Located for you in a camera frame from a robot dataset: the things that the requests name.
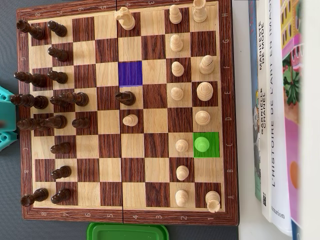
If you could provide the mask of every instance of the green highlighted square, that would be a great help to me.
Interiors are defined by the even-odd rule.
[[[193,132],[194,158],[219,158],[219,132]]]

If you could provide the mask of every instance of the chessboard border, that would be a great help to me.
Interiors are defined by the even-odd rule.
[[[20,8],[16,19],[36,20],[70,15],[115,11],[128,6],[130,9],[189,4],[192,0],[91,0],[58,3],[52,5]],[[239,187],[236,136],[236,103],[233,55],[232,0],[217,0],[219,18],[220,77],[222,137],[224,158],[225,211],[162,211],[162,210],[114,210],[74,208],[22,207],[22,216],[30,220],[89,221],[134,224],[193,224],[193,225],[238,225]],[[29,71],[28,35],[16,31],[18,71]],[[19,93],[29,94],[29,84],[19,82]],[[20,118],[30,118],[30,108],[19,107]],[[21,195],[29,194],[32,187],[31,132],[20,131]]]

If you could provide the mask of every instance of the gray table surface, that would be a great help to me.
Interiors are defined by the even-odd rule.
[[[18,93],[16,9],[65,0],[2,0],[0,2],[0,86]],[[20,143],[0,152],[0,236],[3,240],[85,240],[88,222],[35,221],[22,218]],[[236,226],[166,225],[171,240],[237,240]]]

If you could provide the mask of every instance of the green chess piece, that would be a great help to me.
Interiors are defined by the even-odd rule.
[[[210,147],[210,143],[208,139],[206,139],[203,136],[199,136],[195,141],[194,141],[194,147],[197,149],[199,152],[204,153],[207,151]]]

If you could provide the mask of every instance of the chessboard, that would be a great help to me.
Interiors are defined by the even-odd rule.
[[[169,20],[169,8],[178,5],[179,24]],[[115,11],[127,7],[135,27],[125,30]],[[44,28],[36,40],[17,30],[18,71],[47,75],[64,72],[67,83],[46,77],[46,87],[19,82],[20,94],[52,96],[66,92],[88,95],[86,106],[52,105],[45,109],[19,107],[20,118],[63,115],[62,129],[21,130],[21,196],[46,188],[49,197],[22,207],[24,219],[134,224],[237,225],[239,223],[236,111],[233,65],[231,0],[207,1],[207,18],[193,19],[191,0],[92,0],[17,10],[17,21]],[[53,20],[67,28],[58,37],[47,27]],[[183,49],[170,48],[179,35]],[[48,54],[48,48],[68,53],[65,62]],[[213,56],[214,70],[199,71],[206,55]],[[184,67],[182,76],[172,74],[172,63]],[[201,82],[212,85],[209,101],[197,97]],[[171,98],[172,88],[183,90],[180,101]],[[130,91],[136,101],[127,106],[116,92]],[[206,111],[209,124],[195,122]],[[123,118],[134,114],[138,124],[127,126]],[[74,119],[88,118],[90,128],[76,129]],[[197,136],[214,136],[213,148],[203,156],[193,147]],[[179,152],[177,140],[189,148]],[[69,142],[67,154],[53,154],[53,145]],[[186,166],[189,175],[178,180],[176,170]],[[50,173],[62,166],[71,175],[53,179]],[[53,204],[59,190],[71,190],[69,200]],[[184,207],[176,203],[178,190],[188,193]],[[206,194],[220,196],[220,209],[208,211]]]

